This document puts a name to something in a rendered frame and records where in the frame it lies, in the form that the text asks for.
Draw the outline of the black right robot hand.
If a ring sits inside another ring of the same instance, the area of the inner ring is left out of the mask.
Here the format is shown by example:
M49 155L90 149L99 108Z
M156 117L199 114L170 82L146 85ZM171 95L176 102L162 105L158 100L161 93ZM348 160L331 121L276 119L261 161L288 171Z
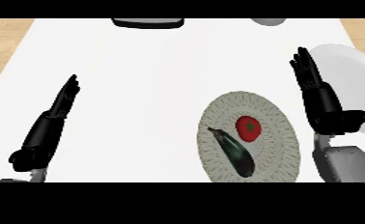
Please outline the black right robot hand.
M298 48L289 65L303 93L304 113L313 131L320 135L344 135L357 132L365 124L365 111L343 110L335 91L322 80L304 47Z

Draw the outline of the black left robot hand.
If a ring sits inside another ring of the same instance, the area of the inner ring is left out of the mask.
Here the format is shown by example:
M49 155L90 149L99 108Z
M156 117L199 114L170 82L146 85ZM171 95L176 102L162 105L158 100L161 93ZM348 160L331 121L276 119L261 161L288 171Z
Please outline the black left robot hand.
M20 149L9 157L16 172L43 169L49 166L59 141L65 119L80 92L77 75L68 78L53 105L38 116L25 136Z

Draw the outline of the grey woven round placemat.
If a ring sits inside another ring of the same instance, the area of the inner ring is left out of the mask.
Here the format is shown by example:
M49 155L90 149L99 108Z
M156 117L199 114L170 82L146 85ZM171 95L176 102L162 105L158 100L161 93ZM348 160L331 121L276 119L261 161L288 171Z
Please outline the grey woven round placemat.
M251 116L261 124L261 135L251 143L241 140L235 122ZM208 127L221 129L248 150L255 171L242 178L230 165ZM249 92L218 96L204 110L196 132L202 168L213 182L294 182L300 173L300 144L297 135L276 105Z

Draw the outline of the red tomato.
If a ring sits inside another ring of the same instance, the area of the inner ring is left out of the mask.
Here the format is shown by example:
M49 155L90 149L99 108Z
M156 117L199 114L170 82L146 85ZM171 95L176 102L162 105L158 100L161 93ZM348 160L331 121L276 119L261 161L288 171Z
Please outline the red tomato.
M261 124L251 116L241 116L235 122L238 136L242 141L251 143L261 135Z

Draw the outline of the dark green eggplant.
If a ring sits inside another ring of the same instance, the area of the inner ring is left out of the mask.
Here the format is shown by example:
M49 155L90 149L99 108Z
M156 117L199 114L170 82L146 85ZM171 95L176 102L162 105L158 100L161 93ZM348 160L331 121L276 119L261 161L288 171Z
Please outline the dark green eggplant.
M255 171L255 162L248 150L221 129L208 127L208 130L215 137L236 174L242 178L249 178Z

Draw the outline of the grey rounded object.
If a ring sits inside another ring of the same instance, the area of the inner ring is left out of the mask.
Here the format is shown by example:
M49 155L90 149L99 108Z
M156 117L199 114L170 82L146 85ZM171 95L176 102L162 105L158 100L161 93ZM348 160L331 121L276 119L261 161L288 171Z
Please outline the grey rounded object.
M255 23L263 26L278 26L283 23L286 18L251 18Z

